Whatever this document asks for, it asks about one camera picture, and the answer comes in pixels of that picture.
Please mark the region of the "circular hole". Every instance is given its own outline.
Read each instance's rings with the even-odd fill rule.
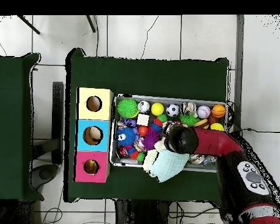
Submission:
[[[96,160],[87,160],[84,163],[84,171],[89,174],[96,174],[100,167]]]
[[[97,126],[89,126],[84,130],[83,139],[88,145],[98,145],[103,139],[103,131]]]
[[[86,107],[89,111],[97,112],[101,110],[102,101],[97,96],[90,96],[86,101]]]

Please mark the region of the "robot control buttons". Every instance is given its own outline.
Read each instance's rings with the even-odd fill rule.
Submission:
[[[251,162],[243,161],[237,165],[237,171],[246,188],[251,193],[256,193],[260,195],[269,195],[269,189],[265,184],[264,180],[261,178],[256,166]]]
[[[250,182],[254,182],[254,183],[260,183],[261,182],[261,177],[256,174],[256,173],[252,173],[252,172],[248,172],[246,174],[246,179]]]

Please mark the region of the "green tablecloth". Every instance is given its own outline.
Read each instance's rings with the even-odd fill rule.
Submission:
[[[107,182],[72,181],[76,88],[105,88],[116,93],[224,102],[228,60],[157,61],[84,57],[79,48],[66,59],[65,199],[126,198],[212,201],[221,204],[216,173],[182,171],[158,183],[142,169],[111,166]]]
[[[0,199],[42,200],[30,186],[30,71],[39,54],[0,57]]]

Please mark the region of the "orange ball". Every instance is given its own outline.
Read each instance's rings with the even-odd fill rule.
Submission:
[[[148,127],[142,125],[142,126],[140,126],[140,127],[138,128],[138,132],[139,132],[139,135],[140,135],[140,136],[145,137],[145,136],[147,135],[147,132],[148,132]]]
[[[226,109],[223,105],[214,105],[212,108],[212,115],[216,118],[221,118],[225,115]]]

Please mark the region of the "green spiky ball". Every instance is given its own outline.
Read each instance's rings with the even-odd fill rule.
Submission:
[[[138,111],[137,102],[132,99],[123,99],[119,101],[117,111],[122,118],[132,118]]]
[[[166,122],[167,121],[167,116],[165,114],[161,114],[157,117],[158,120],[161,122]]]
[[[139,153],[137,158],[136,158],[137,162],[143,162],[144,161],[144,157],[145,157],[144,153]]]
[[[182,114],[180,114],[180,121],[183,124],[188,125],[188,127],[194,126],[194,124],[196,124],[198,121],[200,120],[200,118],[195,118],[192,114],[183,116]]]

